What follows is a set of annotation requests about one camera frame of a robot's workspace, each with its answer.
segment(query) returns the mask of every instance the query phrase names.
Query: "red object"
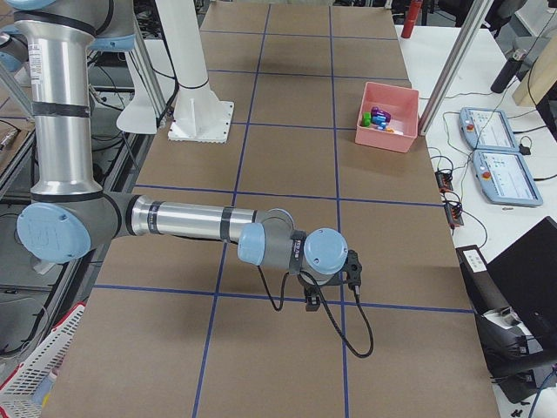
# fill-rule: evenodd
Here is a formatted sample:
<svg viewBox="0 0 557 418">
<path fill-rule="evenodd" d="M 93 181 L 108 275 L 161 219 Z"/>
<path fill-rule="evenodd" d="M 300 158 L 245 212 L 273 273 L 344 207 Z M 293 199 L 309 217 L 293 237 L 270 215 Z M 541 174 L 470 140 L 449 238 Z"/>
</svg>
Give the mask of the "red object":
<svg viewBox="0 0 557 418">
<path fill-rule="evenodd" d="M 408 39 L 410 35 L 412 35 L 412 30 L 414 29 L 414 25 L 416 24 L 416 20 L 418 20 L 419 10 L 421 9 L 421 5 L 423 0 L 412 0 L 410 4 L 410 10 L 406 15 L 406 20 L 404 21 L 404 28 L 402 29 L 401 36 L 404 39 Z"/>
</svg>

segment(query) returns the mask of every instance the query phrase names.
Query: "pink bin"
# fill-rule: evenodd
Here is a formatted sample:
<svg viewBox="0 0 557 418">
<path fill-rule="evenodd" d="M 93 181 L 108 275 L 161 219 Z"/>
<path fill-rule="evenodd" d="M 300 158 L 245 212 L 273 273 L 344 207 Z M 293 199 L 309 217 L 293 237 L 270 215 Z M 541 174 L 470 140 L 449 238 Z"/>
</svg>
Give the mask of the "pink bin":
<svg viewBox="0 0 557 418">
<path fill-rule="evenodd" d="M 418 136 L 418 96 L 418 91 L 414 89 L 395 85 L 366 83 L 362 105 L 359 108 L 356 144 L 374 146 L 396 152 L 408 152 L 412 142 Z M 370 125 L 369 127 L 360 126 L 363 113 L 372 111 L 374 106 L 391 113 L 389 126 L 395 131 L 402 132 L 402 135 L 379 131 L 375 125 Z"/>
</svg>

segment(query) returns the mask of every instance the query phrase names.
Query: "white desk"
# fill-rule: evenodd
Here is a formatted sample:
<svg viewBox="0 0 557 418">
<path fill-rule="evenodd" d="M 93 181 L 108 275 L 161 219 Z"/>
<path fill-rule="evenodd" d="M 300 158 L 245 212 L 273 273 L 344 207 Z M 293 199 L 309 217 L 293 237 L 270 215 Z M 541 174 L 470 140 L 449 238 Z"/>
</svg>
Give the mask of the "white desk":
<svg viewBox="0 0 557 418">
<path fill-rule="evenodd" d="M 401 30 L 401 27 L 397 27 L 399 35 Z M 413 88 L 419 90 L 421 98 L 430 97 L 458 33 L 459 30 L 455 28 L 415 27 L 410 39 L 399 39 L 410 81 Z M 473 43 L 473 48 L 468 52 L 447 96 L 451 97 L 457 93 L 471 91 L 491 92 L 489 88 L 504 63 L 505 58 L 489 31 L 480 30 Z M 455 167 L 464 165 L 466 155 L 455 151 L 447 143 L 447 134 L 442 118 L 443 113 L 446 111 L 460 111 L 462 107 L 472 106 L 499 107 L 509 117 L 520 115 L 533 108 L 520 108 L 514 104 L 512 95 L 518 84 L 518 81 L 514 82 L 507 89 L 504 97 L 501 93 L 489 96 L 476 94 L 445 99 L 432 128 L 426 135 L 428 146 L 438 148 L 442 155 L 449 157 L 454 162 Z M 426 103 L 426 99 L 420 100 L 420 112 L 423 111 Z M 469 153 L 470 149 L 460 135 L 460 128 L 457 123 L 458 115 L 447 114 L 446 121 L 451 144 L 463 152 Z M 511 118 L 510 121 L 514 131 L 524 131 L 544 125 L 537 112 L 520 118 Z M 533 141 L 532 155 L 526 157 L 527 165 L 533 176 L 543 178 L 557 173 L 557 143 L 555 143 L 553 136 L 547 129 L 530 132 L 527 135 Z M 432 156 L 439 155 L 434 149 L 430 149 L 430 154 Z M 433 160 L 434 167 L 437 166 L 438 160 L 438 158 Z M 447 167 L 446 162 L 441 162 L 441 167 Z M 463 197 L 464 210 L 480 219 L 487 228 L 488 240 L 482 248 L 482 253 L 486 256 L 487 261 L 492 260 L 510 246 L 519 236 L 538 223 L 540 219 L 547 215 L 557 219 L 557 179 L 537 183 L 544 199 L 543 206 L 525 208 L 489 204 L 481 192 L 471 165 L 468 166 L 466 175 L 464 174 L 464 170 L 454 172 L 453 186 L 455 191 Z M 455 247 L 471 244 L 480 245 L 484 239 L 483 229 L 475 220 L 465 214 L 463 216 L 465 225 L 457 228 L 454 232 L 453 243 Z M 493 390 L 497 395 L 501 417 L 508 417 L 515 409 L 523 409 L 522 416 L 527 417 L 529 406 L 513 405 L 507 401 L 498 387 L 494 387 Z M 557 411 L 557 389 L 547 389 L 540 398 L 534 417 L 553 418 L 556 414 L 555 411 Z"/>
</svg>

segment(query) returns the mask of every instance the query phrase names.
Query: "chair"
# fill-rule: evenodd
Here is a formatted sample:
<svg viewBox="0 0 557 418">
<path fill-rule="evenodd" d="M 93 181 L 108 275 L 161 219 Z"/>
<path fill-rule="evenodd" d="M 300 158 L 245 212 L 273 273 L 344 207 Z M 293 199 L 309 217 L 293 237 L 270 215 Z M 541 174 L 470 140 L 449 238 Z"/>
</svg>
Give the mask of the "chair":
<svg viewBox="0 0 557 418">
<path fill-rule="evenodd" d="M 513 14 L 526 4 L 527 0 L 495 0 L 486 15 L 489 30 L 495 31 L 494 37 L 499 35 L 503 26 L 508 24 Z M 462 26 L 468 11 L 472 8 L 473 0 L 439 0 L 438 6 L 444 12 L 453 15 L 457 28 Z"/>
</svg>

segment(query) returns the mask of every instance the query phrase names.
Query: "black cylinder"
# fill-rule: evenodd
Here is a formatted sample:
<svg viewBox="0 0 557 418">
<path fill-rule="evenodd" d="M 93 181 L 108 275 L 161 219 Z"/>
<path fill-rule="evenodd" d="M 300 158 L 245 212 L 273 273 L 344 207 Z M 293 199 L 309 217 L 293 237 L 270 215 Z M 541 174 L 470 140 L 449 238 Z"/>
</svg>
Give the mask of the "black cylinder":
<svg viewBox="0 0 557 418">
<path fill-rule="evenodd" d="M 516 75 L 522 66 L 522 62 L 526 57 L 527 52 L 525 50 L 516 50 L 513 55 L 509 57 L 503 68 L 499 72 L 499 75 L 491 84 L 491 91 L 494 93 L 502 93 L 511 79 Z"/>
</svg>

